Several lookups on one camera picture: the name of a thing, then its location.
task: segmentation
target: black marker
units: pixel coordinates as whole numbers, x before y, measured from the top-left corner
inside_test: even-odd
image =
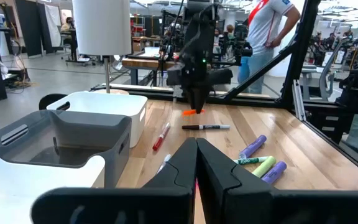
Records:
[[[230,129],[230,125],[184,125],[183,130]]]

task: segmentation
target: green marker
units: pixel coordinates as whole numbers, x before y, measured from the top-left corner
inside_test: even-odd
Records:
[[[276,159],[274,159],[273,156],[269,156],[265,162],[263,162],[256,170],[252,172],[255,176],[261,178],[263,175],[265,175],[270,168],[272,168],[276,164]]]
[[[234,160],[234,162],[239,165],[247,165],[247,164],[255,164],[258,162],[265,162],[268,158],[269,158],[268,156],[265,156],[265,157],[250,158],[250,159],[238,159],[238,160]]]

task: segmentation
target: white plastic bin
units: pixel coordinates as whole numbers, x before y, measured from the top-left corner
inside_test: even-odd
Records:
[[[76,92],[47,106],[48,110],[118,114],[132,118],[131,143],[135,147],[143,133],[147,97]]]

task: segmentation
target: jeans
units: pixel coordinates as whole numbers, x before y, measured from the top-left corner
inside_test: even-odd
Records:
[[[273,50],[255,54],[251,57],[241,58],[241,68],[238,75],[238,82],[241,84],[246,81],[250,75],[258,72],[269,61],[273,59]],[[253,94],[262,94],[262,86],[264,84],[264,76],[260,77],[256,82],[251,84],[244,92]]]

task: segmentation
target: red marker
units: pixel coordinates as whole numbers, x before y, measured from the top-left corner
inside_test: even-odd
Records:
[[[166,127],[162,130],[162,134],[160,134],[160,136],[158,137],[157,142],[154,144],[153,150],[157,151],[160,148],[161,143],[165,139],[165,136],[167,135],[170,128],[171,126],[168,123]]]

